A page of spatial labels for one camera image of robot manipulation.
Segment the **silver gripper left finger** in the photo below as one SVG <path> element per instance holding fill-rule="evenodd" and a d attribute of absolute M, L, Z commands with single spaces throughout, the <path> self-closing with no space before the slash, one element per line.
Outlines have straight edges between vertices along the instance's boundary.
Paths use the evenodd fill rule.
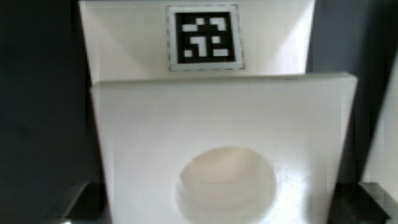
<path fill-rule="evenodd" d="M 62 198 L 57 224 L 97 224 L 105 210 L 105 186 L 96 182 L 74 185 Z"/>

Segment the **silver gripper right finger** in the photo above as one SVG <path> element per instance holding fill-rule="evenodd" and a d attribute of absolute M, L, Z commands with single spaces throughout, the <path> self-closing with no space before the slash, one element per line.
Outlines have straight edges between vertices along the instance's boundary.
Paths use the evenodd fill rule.
<path fill-rule="evenodd" d="M 398 224 L 398 201 L 375 182 L 341 184 L 334 224 Z"/>

